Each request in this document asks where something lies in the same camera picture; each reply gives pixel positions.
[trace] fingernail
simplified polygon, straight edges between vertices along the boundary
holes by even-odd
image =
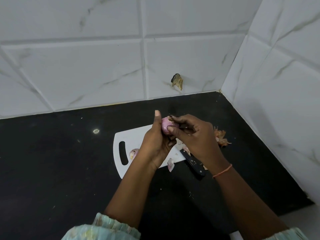
[[[167,130],[169,131],[169,132],[173,132],[173,127],[171,126],[171,125],[169,125],[169,126],[167,126]]]

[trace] hand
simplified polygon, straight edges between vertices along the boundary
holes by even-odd
[[[180,125],[186,125],[187,128],[179,129],[168,126],[168,131],[181,140],[188,147],[190,153],[199,159],[212,174],[217,174],[229,166],[221,153],[211,123],[190,114],[172,117],[172,119]]]
[[[161,114],[159,110],[154,112],[152,128],[144,135],[142,145],[137,157],[150,160],[154,170],[161,166],[171,148],[177,143],[175,136],[166,136],[161,130]]]

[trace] sleeve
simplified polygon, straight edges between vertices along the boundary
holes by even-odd
[[[283,232],[278,232],[265,240],[308,240],[299,228],[291,228]]]
[[[138,240],[140,236],[136,228],[98,213],[92,225],[75,226],[62,240]]]

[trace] cutting board handle hole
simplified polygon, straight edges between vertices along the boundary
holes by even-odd
[[[126,143],[124,141],[120,141],[119,143],[119,155],[122,165],[127,165],[129,161],[126,153]]]

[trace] forearm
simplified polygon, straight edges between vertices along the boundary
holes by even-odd
[[[150,160],[137,155],[104,213],[119,222],[138,228],[154,173],[155,169]]]
[[[221,172],[228,166],[223,158],[218,170]],[[264,239],[288,229],[233,167],[215,179],[244,239]]]

